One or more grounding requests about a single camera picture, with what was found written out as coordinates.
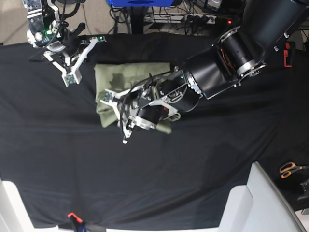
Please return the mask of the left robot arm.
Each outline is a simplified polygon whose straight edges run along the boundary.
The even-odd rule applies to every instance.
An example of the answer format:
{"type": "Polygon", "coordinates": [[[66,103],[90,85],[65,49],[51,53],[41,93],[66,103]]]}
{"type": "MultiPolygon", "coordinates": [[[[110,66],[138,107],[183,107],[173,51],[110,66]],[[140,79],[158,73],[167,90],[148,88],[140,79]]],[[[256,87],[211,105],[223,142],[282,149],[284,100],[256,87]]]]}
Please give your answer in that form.
{"type": "Polygon", "coordinates": [[[248,0],[242,23],[180,69],[150,75],[121,92],[105,90],[101,101],[114,110],[123,143],[135,127],[156,129],[160,122],[192,111],[201,98],[211,99],[258,75],[308,8],[306,0],[248,0]]]}

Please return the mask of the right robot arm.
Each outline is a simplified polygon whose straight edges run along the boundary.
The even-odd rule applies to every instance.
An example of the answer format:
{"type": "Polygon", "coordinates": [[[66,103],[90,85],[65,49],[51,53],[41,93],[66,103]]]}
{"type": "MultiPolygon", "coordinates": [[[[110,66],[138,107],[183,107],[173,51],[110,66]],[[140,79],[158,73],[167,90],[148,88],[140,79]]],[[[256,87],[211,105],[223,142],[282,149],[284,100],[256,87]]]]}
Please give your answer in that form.
{"type": "Polygon", "coordinates": [[[61,72],[65,86],[80,83],[80,66],[97,43],[106,41],[104,36],[81,36],[86,23],[68,29],[65,20],[74,16],[84,1],[77,0],[75,4],[74,10],[67,14],[53,0],[23,1],[27,10],[28,43],[40,50],[42,62],[52,63],[61,72]]]}

